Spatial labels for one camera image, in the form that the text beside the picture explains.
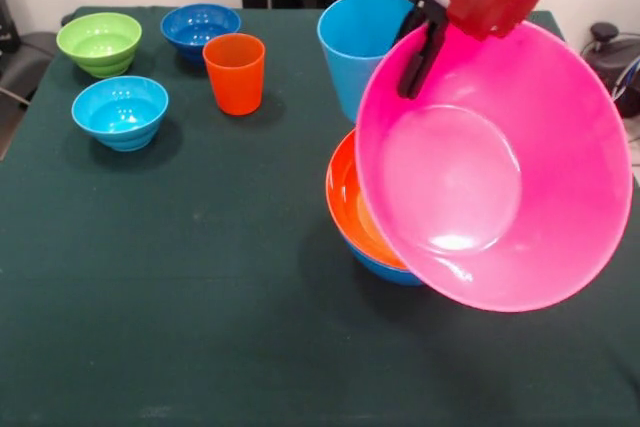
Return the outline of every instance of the stacked bowls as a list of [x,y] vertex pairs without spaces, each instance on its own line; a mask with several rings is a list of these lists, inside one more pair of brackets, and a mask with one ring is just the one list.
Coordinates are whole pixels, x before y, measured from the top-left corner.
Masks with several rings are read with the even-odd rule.
[[468,306],[523,312],[568,299],[607,264],[630,212],[615,105],[582,59],[528,22],[484,42],[449,26],[417,99],[400,98],[425,36],[423,26],[401,39],[367,78],[355,135],[327,174],[336,226],[381,277],[397,281],[378,265],[407,266]]

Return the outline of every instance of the black device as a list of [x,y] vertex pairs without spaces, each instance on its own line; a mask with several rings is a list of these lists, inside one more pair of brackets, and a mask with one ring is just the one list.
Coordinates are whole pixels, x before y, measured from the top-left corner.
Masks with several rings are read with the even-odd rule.
[[0,52],[15,52],[20,47],[16,24],[9,14],[6,0],[0,0]]
[[7,1],[0,0],[0,159],[57,50],[52,32],[20,36]]
[[591,26],[593,40],[582,52],[615,100],[623,118],[640,115],[640,34],[620,33],[608,22]]

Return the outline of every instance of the bowl rim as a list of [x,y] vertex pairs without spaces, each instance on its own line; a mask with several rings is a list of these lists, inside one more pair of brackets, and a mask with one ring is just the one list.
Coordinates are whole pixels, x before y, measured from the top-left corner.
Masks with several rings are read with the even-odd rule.
[[[568,50],[569,52],[571,52],[574,56],[574,58],[582,63],[583,67],[586,69],[586,71],[588,72],[588,75],[591,76],[592,80],[595,82],[595,85],[598,86],[600,92],[603,94],[603,96],[605,98],[610,98],[609,96],[609,92],[607,91],[606,87],[604,86],[604,84],[600,81],[600,79],[598,78],[597,74],[593,71],[593,69],[591,69],[589,67],[589,65],[586,63],[586,61],[580,57],[577,53],[575,53],[574,51],[572,51],[569,46],[564,42],[563,39],[559,38],[558,36],[556,36],[555,34],[553,34],[552,32],[549,32],[547,29],[545,29],[544,27],[541,27],[539,25],[534,24],[533,22],[529,21],[529,20],[524,20],[521,24],[521,27],[519,28],[526,28],[526,29],[531,29],[534,31],[537,31],[540,35],[544,36],[547,40],[549,40],[550,42],[556,44],[557,46],[560,46],[566,50]],[[413,32],[407,34],[406,37],[404,37],[400,42],[398,42],[396,45],[394,45],[392,47],[392,49],[389,51],[389,53],[387,54],[387,56],[376,66],[376,68],[374,69],[373,74],[371,75],[371,80],[369,81],[369,83],[367,84],[367,87],[365,88],[365,91],[362,95],[362,102],[361,102],[361,106],[363,106],[365,104],[365,102],[367,101],[367,99],[369,98],[369,96],[371,95],[371,91],[373,90],[373,85],[374,85],[374,80],[377,79],[380,71],[382,71],[383,69],[385,69],[387,62],[389,61],[390,58],[393,57],[394,53],[396,52],[396,50],[401,49],[403,42],[406,41],[407,38],[409,38],[410,36],[417,36],[417,35],[421,35],[419,32],[424,33],[426,27],[422,26],[422,27],[418,27],[417,29],[415,29]],[[615,104],[613,103],[613,101],[611,101],[609,103],[609,109],[610,112],[614,115],[614,116],[618,116],[617,110],[615,108]],[[356,132],[359,130],[359,126],[361,125],[360,122],[360,118],[363,116],[363,112],[365,112],[366,109],[362,109],[360,108],[360,110],[358,111],[358,121],[356,122]],[[617,123],[617,133],[620,137],[620,139],[622,139],[625,143],[626,143],[626,132],[624,130],[624,124],[622,123],[622,121]],[[505,304],[500,304],[499,302],[487,302],[487,301],[476,301],[475,299],[470,299],[469,297],[465,297],[463,295],[458,295],[456,293],[451,292],[450,289],[448,289],[445,286],[442,286],[440,284],[434,283],[432,281],[432,279],[428,278],[428,275],[425,275],[423,272],[420,271],[420,269],[413,269],[410,268],[409,270],[411,272],[414,273],[414,275],[416,277],[418,277],[420,280],[422,280],[422,282],[424,282],[426,285],[428,285],[429,287],[431,287],[433,290],[439,292],[440,294],[444,295],[445,297],[448,297],[449,299],[452,299],[460,304],[466,305],[468,307],[472,307],[475,309],[479,309],[479,310],[485,310],[485,311],[490,311],[490,312],[501,312],[501,313],[522,313],[522,312],[532,312],[532,311],[536,311],[536,310],[542,310],[542,309],[547,309],[549,307],[552,307],[554,305],[560,304],[562,302],[565,302],[567,300],[569,300],[570,298],[574,297],[575,295],[577,295],[578,293],[580,293],[583,289],[585,289],[591,282],[593,282],[599,275],[600,273],[607,267],[607,265],[609,264],[610,260],[612,259],[612,257],[614,256],[614,254],[616,253],[620,242],[622,241],[626,228],[627,228],[627,224],[629,222],[630,219],[630,214],[631,214],[631,208],[632,208],[632,202],[633,202],[633,195],[634,195],[634,180],[633,180],[633,171],[631,169],[631,153],[629,151],[629,149],[626,149],[624,151],[624,155],[626,157],[626,161],[625,161],[625,166],[627,169],[627,177],[629,178],[629,182],[627,182],[627,184],[623,187],[624,188],[624,199],[625,199],[625,205],[624,205],[624,215],[621,215],[619,219],[617,219],[617,229],[615,230],[615,232],[613,233],[613,235],[611,236],[611,239],[615,239],[614,241],[609,242],[606,247],[603,247],[601,249],[600,255],[598,256],[597,260],[595,260],[593,262],[593,264],[598,264],[599,267],[598,268],[594,268],[592,269],[592,271],[590,272],[590,275],[586,275],[581,282],[578,282],[574,285],[574,287],[570,290],[567,290],[565,292],[565,294],[562,295],[556,295],[555,297],[547,297],[546,300],[544,301],[529,301],[529,302],[512,302],[510,303],[508,306]],[[356,156],[356,163],[358,163],[360,157],[361,157],[361,147],[359,145],[359,143],[356,141],[355,143],[355,156]],[[364,185],[363,185],[363,177],[364,174],[362,174],[362,170],[361,169],[357,169],[358,172],[358,182],[360,182],[360,188],[362,191],[362,194],[364,195],[366,202],[368,203],[370,201],[369,198],[369,190],[365,189]],[[376,226],[379,225],[379,217],[377,215],[377,212],[375,210],[371,210],[370,215],[374,221],[374,223],[376,224]],[[389,245],[389,248],[391,249],[391,251],[397,255],[397,257],[402,261],[405,262],[405,259],[403,258],[404,255],[402,255],[401,252],[398,252],[394,246],[392,245],[392,243],[390,242],[390,237],[387,235],[386,231],[384,229],[380,229],[380,234],[382,235],[382,238],[387,242],[387,244]]]
[[227,34],[238,33],[240,31],[240,29],[242,28],[242,18],[231,7],[227,7],[226,5],[222,5],[222,4],[211,4],[211,3],[207,3],[207,2],[196,2],[195,4],[187,4],[187,5],[182,5],[180,7],[176,7],[175,9],[172,9],[169,12],[167,12],[164,15],[164,17],[162,17],[162,20],[160,21],[160,32],[162,32],[162,35],[167,40],[171,41],[174,44],[180,45],[182,47],[190,47],[190,48],[204,47],[207,44],[207,42],[210,42],[211,40],[213,40],[213,39],[210,39],[210,40],[208,40],[207,42],[205,42],[202,45],[200,45],[200,44],[188,44],[186,42],[181,42],[181,41],[175,39],[172,35],[169,35],[168,29],[165,28],[165,22],[169,19],[169,17],[171,17],[172,15],[174,15],[176,12],[178,12],[180,10],[188,9],[188,8],[192,8],[192,7],[213,7],[215,9],[220,9],[220,10],[225,10],[227,12],[231,12],[231,14],[238,21],[238,27],[233,32],[227,32]]
[[82,96],[84,96],[86,93],[88,93],[90,90],[96,88],[97,86],[101,85],[101,84],[105,84],[105,83],[109,83],[109,82],[115,82],[117,80],[144,80],[147,82],[151,82],[153,84],[155,84],[156,86],[160,87],[160,90],[163,92],[164,94],[164,101],[163,101],[163,105],[162,108],[160,109],[160,111],[158,112],[158,114],[151,120],[149,120],[148,122],[145,122],[142,126],[138,127],[138,129],[143,129],[144,127],[147,127],[151,124],[153,124],[154,122],[156,122],[157,120],[161,119],[167,112],[167,109],[169,107],[169,93],[167,92],[167,89],[164,88],[164,86],[160,83],[157,82],[153,79],[150,79],[149,77],[142,77],[140,75],[121,75],[121,76],[117,76],[117,77],[110,77],[108,79],[103,79],[100,80],[94,84],[91,84],[89,87],[85,88],[82,92],[80,92],[76,98],[73,100],[73,104],[71,105],[71,117],[73,118],[73,121],[76,123],[76,125],[78,127],[80,127],[82,130],[84,130],[85,132],[88,132],[90,134],[94,134],[94,135],[122,135],[122,134],[127,134],[132,132],[131,130],[127,130],[124,132],[107,132],[107,131],[103,131],[103,130],[95,130],[92,129],[91,127],[88,127],[86,125],[84,125],[83,123],[81,123],[80,121],[78,121],[77,117],[76,117],[76,105],[78,103],[78,101],[80,100],[80,98]]
[[[114,52],[109,52],[108,54],[104,54],[104,55],[98,55],[95,57],[86,57],[83,55],[78,55],[78,54],[74,54],[72,51],[65,49],[64,47],[62,47],[62,45],[60,44],[60,36],[61,34],[67,29],[67,27],[75,24],[75,23],[80,23],[83,20],[86,20],[89,17],[125,17],[128,20],[132,20],[134,25],[136,26],[136,37],[135,39],[131,42],[131,44],[127,45],[126,47],[123,47],[122,49],[116,50]],[[95,12],[93,14],[87,14],[87,15],[82,15],[76,19],[73,19],[71,22],[69,22],[68,24],[66,24],[64,27],[62,27],[58,33],[56,34],[56,45],[58,46],[58,48],[60,49],[61,52],[63,52],[64,54],[68,55],[69,57],[76,57],[79,59],[85,59],[85,58],[91,58],[91,59],[104,59],[107,57],[112,57],[114,55],[119,55],[125,51],[127,51],[128,49],[130,49],[131,47],[136,46],[139,42],[140,39],[142,38],[142,25],[140,25],[140,22],[138,22],[135,18],[131,17],[130,15],[127,14],[123,14],[121,12]]]
[[336,216],[336,214],[335,214],[335,212],[333,210],[333,207],[331,206],[331,201],[329,200],[329,195],[330,195],[330,191],[333,190],[331,188],[331,185],[333,183],[333,180],[332,180],[333,179],[333,176],[332,176],[333,163],[334,163],[334,160],[335,160],[336,156],[344,149],[345,145],[348,142],[352,142],[353,141],[354,142],[353,163],[355,164],[355,134],[356,134],[356,130],[352,129],[347,133],[347,135],[344,136],[344,138],[340,141],[338,146],[333,151],[333,154],[331,155],[331,160],[329,161],[329,165],[327,166],[327,173],[326,173],[326,176],[325,176],[325,199],[326,199],[326,202],[327,202],[327,207],[329,208],[329,213],[331,214],[331,217],[333,218],[333,223],[336,225],[336,227],[340,231],[340,234],[342,235],[342,238],[351,247],[356,249],[361,254],[365,255],[368,259],[374,261],[378,265],[384,266],[385,268],[387,268],[389,270],[393,270],[393,271],[398,272],[398,273],[408,273],[408,274],[411,274],[411,275],[415,276],[415,274],[413,274],[409,270],[409,268],[406,267],[397,256],[396,256],[397,265],[395,265],[395,264],[389,264],[387,262],[384,262],[384,261],[380,260],[377,256],[372,255],[368,251],[368,249],[366,249],[357,239],[353,238],[352,235],[345,229],[344,225],[338,221],[338,218],[337,218],[337,216]]

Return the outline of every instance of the dark green tablecloth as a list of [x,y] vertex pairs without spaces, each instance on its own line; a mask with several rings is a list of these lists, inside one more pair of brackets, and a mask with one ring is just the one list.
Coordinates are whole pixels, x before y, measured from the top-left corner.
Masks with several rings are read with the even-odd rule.
[[58,57],[42,82],[0,164],[1,425],[640,425],[637,196],[610,265],[557,307],[386,284],[325,206],[350,124],[319,12],[241,13],[266,92],[235,119],[162,39],[167,9],[119,10],[144,27],[130,72],[169,114],[117,154],[71,121],[93,79]]

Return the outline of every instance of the plastic cup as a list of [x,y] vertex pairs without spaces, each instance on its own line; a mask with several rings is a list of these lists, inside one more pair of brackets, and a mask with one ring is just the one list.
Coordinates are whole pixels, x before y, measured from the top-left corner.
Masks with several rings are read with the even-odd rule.
[[202,51],[218,107],[229,115],[247,115],[262,101],[265,46],[247,34],[225,34]]
[[318,38],[342,111],[356,121],[369,78],[393,46],[408,0],[338,0],[318,21]]

